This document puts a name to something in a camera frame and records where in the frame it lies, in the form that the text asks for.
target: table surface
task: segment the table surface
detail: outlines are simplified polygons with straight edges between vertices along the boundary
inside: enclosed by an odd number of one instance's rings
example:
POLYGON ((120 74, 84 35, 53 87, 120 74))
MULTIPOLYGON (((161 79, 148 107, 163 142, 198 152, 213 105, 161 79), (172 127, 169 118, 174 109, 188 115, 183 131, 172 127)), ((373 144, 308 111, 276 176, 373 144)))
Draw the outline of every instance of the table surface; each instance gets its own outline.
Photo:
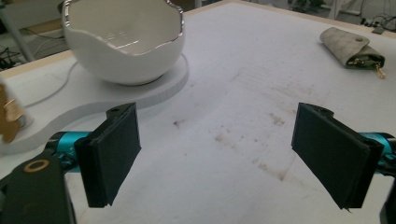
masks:
MULTIPOLYGON (((391 177, 375 175, 362 209, 340 210, 290 147, 299 102, 332 110, 358 132, 396 134, 396 40, 365 27, 224 1, 186 13, 190 77, 173 98, 138 110, 142 150, 113 206, 89 208, 66 180, 78 223, 379 223, 391 177), (337 26, 387 58, 386 79, 346 70, 319 42, 337 26)), ((7 70, 59 64, 70 51, 7 70)), ((94 114, 66 130, 93 130, 94 114)), ((41 148, 0 157, 0 176, 41 148)))

